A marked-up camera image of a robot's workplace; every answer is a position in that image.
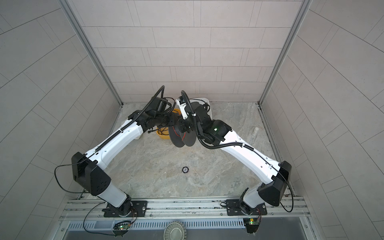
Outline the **yellow plastic tray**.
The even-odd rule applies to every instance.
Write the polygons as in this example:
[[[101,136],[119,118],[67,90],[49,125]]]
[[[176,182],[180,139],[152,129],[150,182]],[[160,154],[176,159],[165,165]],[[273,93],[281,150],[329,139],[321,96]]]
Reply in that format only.
[[[181,114],[181,111],[179,109],[174,109],[173,113],[176,113],[178,115]],[[158,128],[156,130],[156,134],[162,139],[162,140],[170,140],[170,135],[169,135],[169,128],[164,127],[164,128]]]

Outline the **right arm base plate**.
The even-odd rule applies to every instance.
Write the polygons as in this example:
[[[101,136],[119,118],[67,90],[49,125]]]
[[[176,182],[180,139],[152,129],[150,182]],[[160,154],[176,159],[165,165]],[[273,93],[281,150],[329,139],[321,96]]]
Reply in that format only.
[[[251,208],[239,199],[228,199],[220,203],[227,210],[228,216],[266,216],[268,214],[264,203]]]

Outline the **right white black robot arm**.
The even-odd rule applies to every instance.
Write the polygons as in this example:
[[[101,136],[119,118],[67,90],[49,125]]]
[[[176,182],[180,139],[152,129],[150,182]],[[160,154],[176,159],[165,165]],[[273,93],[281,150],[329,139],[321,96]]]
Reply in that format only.
[[[185,128],[192,130],[203,147],[229,153],[262,181],[242,193],[238,207],[244,214],[253,214],[264,203],[280,206],[289,187],[291,164],[286,161],[279,163],[250,146],[228,124],[211,119],[203,105],[192,103],[185,91],[181,92],[177,105],[184,120],[180,125],[181,131]]]

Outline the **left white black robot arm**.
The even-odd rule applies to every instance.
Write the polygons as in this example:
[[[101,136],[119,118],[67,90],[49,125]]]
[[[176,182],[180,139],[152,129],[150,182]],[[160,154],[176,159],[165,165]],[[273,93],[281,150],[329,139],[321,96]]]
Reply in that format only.
[[[174,105],[164,98],[161,86],[142,110],[137,110],[122,126],[93,149],[75,153],[70,167],[73,179],[92,196],[107,202],[107,212],[114,217],[133,213],[131,197],[113,184],[105,172],[107,166],[130,142],[154,127],[164,128],[173,123]]]

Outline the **circuit board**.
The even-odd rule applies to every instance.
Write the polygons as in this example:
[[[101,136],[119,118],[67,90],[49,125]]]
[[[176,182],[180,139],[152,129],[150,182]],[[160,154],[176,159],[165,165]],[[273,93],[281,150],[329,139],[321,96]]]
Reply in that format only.
[[[113,230],[114,231],[128,231],[131,227],[132,222],[131,221],[122,221],[118,222],[114,225]]]
[[[244,218],[243,222],[247,231],[256,231],[260,226],[260,219],[256,218]]]

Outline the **white plastic tray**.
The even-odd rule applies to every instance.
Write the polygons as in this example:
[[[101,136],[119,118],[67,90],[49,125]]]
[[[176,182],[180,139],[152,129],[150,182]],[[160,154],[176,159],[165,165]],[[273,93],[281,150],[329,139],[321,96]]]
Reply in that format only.
[[[211,119],[213,118],[212,110],[211,110],[211,105],[210,105],[210,102],[209,102],[209,100],[207,98],[192,98],[191,102],[192,103],[193,102],[198,102],[201,105],[205,106],[207,114],[210,116]]]

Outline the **right circuit board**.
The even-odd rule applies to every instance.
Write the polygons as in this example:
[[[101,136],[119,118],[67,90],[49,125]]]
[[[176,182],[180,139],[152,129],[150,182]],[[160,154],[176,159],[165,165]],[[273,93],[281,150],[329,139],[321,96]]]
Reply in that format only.
[[[243,222],[247,231],[256,231],[260,226],[260,219],[256,218],[244,218]]]

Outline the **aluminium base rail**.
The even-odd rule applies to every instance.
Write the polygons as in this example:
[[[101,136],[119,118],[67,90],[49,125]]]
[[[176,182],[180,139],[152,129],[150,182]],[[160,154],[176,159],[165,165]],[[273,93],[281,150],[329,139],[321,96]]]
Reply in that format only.
[[[207,197],[207,198],[162,198],[134,199],[147,201],[144,217],[127,217],[126,220],[162,220],[162,219],[241,219],[246,216],[228,216],[227,210],[220,206],[221,202],[236,197]],[[310,211],[302,197],[293,199],[284,197],[278,207],[265,204],[268,214],[262,218],[272,217],[309,217]],[[102,200],[70,200],[59,215],[61,221],[70,220],[122,220],[123,218],[105,218],[104,209],[107,206]]]

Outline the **round grey vent disc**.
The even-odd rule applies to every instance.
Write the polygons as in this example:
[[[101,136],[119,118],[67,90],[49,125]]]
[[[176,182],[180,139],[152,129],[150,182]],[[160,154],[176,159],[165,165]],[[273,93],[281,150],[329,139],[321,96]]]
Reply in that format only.
[[[167,225],[164,231],[164,240],[186,240],[187,229],[185,225],[179,221],[172,222]]]

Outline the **centre poker chip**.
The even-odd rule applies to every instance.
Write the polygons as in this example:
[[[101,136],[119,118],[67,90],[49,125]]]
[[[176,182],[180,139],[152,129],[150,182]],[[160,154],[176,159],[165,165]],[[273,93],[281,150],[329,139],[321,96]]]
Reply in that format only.
[[[189,168],[188,167],[183,167],[182,172],[184,174],[188,173],[189,172]]]

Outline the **left circuit board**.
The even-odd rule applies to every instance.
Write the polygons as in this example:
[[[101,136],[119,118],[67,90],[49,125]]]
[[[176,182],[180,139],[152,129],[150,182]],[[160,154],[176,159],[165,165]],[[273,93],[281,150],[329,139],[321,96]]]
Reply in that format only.
[[[113,230],[114,231],[128,231],[131,227],[132,222],[131,221],[122,221],[118,222],[114,225]]]

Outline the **grey cable spool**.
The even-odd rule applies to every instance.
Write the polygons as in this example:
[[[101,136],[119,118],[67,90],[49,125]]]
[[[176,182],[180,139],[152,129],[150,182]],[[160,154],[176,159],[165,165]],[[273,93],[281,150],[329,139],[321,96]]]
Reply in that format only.
[[[175,102],[176,102],[175,109],[179,109],[179,107],[177,105],[177,101],[175,101]],[[177,114],[177,121],[175,122],[175,125],[172,127],[168,127],[170,139],[171,139],[172,143],[178,148],[182,148],[183,146],[191,147],[196,142],[197,133],[185,132],[182,134],[179,132],[179,116],[180,115]]]

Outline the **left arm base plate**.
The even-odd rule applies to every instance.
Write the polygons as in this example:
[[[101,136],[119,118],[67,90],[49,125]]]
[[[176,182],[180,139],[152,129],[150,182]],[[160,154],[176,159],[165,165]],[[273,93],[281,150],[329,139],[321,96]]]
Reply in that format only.
[[[102,211],[105,218],[144,217],[147,205],[147,201],[126,201],[117,208],[107,203],[107,206]]]

